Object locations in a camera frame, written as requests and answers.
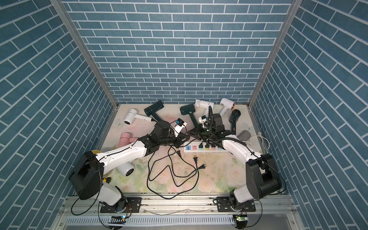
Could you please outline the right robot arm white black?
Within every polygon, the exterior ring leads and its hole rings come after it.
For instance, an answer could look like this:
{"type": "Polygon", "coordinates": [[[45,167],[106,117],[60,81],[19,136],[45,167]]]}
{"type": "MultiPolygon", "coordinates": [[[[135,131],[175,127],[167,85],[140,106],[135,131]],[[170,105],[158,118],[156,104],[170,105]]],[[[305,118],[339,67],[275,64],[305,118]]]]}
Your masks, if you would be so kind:
{"type": "Polygon", "coordinates": [[[246,202],[259,200],[282,188],[282,179],[275,159],[270,154],[254,151],[229,130],[216,133],[208,128],[203,131],[194,128],[188,134],[206,144],[215,145],[230,152],[245,165],[245,185],[231,191],[229,196],[234,210],[242,210],[246,202]]]}

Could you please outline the dark green boxy hair dryer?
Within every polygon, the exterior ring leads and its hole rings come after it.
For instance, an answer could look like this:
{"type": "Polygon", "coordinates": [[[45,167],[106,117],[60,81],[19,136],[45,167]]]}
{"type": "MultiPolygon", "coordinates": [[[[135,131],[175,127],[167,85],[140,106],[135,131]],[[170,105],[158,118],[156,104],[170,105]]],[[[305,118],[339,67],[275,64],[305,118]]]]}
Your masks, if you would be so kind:
{"type": "Polygon", "coordinates": [[[194,125],[195,128],[198,127],[198,122],[196,121],[196,118],[194,116],[195,111],[195,106],[193,104],[188,104],[188,105],[184,105],[182,107],[180,107],[180,112],[181,115],[189,115],[191,118],[191,121],[194,125]]]}

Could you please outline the dark teal round hair dryer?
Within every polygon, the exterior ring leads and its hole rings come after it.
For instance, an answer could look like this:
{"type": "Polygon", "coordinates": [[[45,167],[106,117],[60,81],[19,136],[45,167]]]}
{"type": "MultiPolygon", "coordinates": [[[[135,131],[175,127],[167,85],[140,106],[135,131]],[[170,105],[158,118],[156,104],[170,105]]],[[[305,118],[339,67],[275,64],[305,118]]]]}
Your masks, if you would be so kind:
{"type": "Polygon", "coordinates": [[[229,117],[229,122],[231,124],[231,133],[236,134],[236,122],[239,120],[241,112],[238,109],[234,109],[229,117]]]}

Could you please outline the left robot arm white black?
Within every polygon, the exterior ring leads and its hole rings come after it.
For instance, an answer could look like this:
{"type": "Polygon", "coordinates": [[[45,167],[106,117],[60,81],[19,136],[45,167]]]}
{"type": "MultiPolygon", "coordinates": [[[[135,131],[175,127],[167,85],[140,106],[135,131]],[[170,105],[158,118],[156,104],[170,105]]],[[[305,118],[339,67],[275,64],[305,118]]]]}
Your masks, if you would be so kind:
{"type": "Polygon", "coordinates": [[[94,197],[113,207],[115,212],[123,212],[127,198],[119,188],[105,183],[104,175],[128,162],[153,154],[160,146],[173,145],[179,148],[189,139],[189,135],[175,132],[169,122],[159,121],[150,134],[126,146],[97,154],[85,152],[71,171],[69,181],[80,200],[94,197]]]}

